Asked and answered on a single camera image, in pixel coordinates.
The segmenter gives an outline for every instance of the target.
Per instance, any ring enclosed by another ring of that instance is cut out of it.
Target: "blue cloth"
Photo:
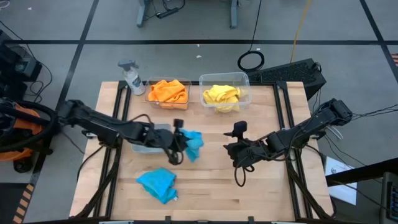
[[[159,168],[154,171],[146,172],[137,179],[146,191],[160,200],[163,204],[177,197],[177,191],[171,188],[174,185],[176,175],[171,171]]]
[[[185,153],[187,153],[187,156],[191,162],[195,162],[200,155],[199,148],[204,145],[204,142],[201,138],[201,133],[197,131],[187,131],[185,129],[181,129],[181,132],[184,133],[185,137],[191,139],[187,141]]]

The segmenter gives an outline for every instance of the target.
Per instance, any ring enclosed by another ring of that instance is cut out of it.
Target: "paper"
[[[330,157],[327,157],[326,159],[325,175],[336,174],[350,169],[354,168]],[[351,183],[347,185],[356,189],[356,184],[357,183]],[[340,199],[352,205],[356,205],[356,190],[345,185],[329,187],[329,194],[334,198]]]

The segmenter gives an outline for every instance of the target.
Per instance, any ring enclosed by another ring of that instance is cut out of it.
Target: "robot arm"
[[[64,102],[58,111],[58,122],[62,125],[79,125],[97,135],[98,140],[108,147],[117,147],[122,139],[145,147],[162,148],[169,157],[169,162],[178,165],[177,152],[186,148],[186,138],[179,128],[183,120],[174,120],[174,133],[166,129],[154,129],[154,124],[140,121],[121,121],[99,113],[80,100]]]
[[[224,147],[228,150],[234,167],[247,168],[261,160],[277,160],[277,157],[287,155],[292,147],[303,146],[311,135],[318,134],[328,125],[342,126],[349,123],[352,115],[341,100],[332,99],[322,104],[311,118],[293,128],[272,132],[255,141],[243,138],[247,123],[240,121],[234,124],[232,133],[224,133],[237,137],[238,141]]]

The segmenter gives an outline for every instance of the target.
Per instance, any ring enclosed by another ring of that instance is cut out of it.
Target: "wooden tabletop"
[[[96,110],[112,115],[117,92],[117,82],[103,82]],[[296,124],[310,117],[307,98],[302,83],[288,83],[288,91],[294,121]],[[114,195],[113,220],[213,220],[247,221],[254,216],[256,221],[293,221],[292,201],[284,162],[261,161],[254,165],[256,171],[247,173],[244,187],[234,181],[234,168],[226,149],[222,145],[234,142],[222,133],[232,131],[237,121],[248,122],[245,138],[256,139],[272,131],[279,130],[275,108],[274,92],[271,86],[252,86],[253,98],[249,108],[240,113],[214,114],[205,112],[200,103],[199,86],[192,87],[188,110],[163,110],[153,108],[145,102],[144,96],[131,96],[127,119],[146,113],[154,123],[170,123],[174,118],[184,120],[184,128],[203,133],[205,145],[200,150],[200,158],[191,163],[188,159],[179,166],[168,163],[164,154],[139,154],[132,152],[132,145],[123,142],[118,181]],[[287,124],[283,93],[280,100]],[[317,148],[316,141],[309,145]],[[86,156],[98,148],[96,139],[88,140]],[[70,215],[76,215],[90,200],[98,188],[105,150],[97,153],[83,167],[77,183]],[[323,209],[333,213],[322,162],[311,149],[302,153],[303,168],[309,191]],[[164,167],[177,175],[174,188],[178,200],[161,204],[150,196],[136,179],[143,173]],[[242,181],[241,170],[238,178]],[[302,195],[298,188],[298,199],[302,217],[305,216]],[[101,214],[108,192],[104,193]]]

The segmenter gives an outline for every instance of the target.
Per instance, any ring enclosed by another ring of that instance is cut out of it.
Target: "spray bottle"
[[[145,87],[136,70],[136,68],[139,68],[136,61],[120,60],[118,66],[123,68],[123,77],[129,85],[132,93],[137,96],[143,94],[145,92]]]

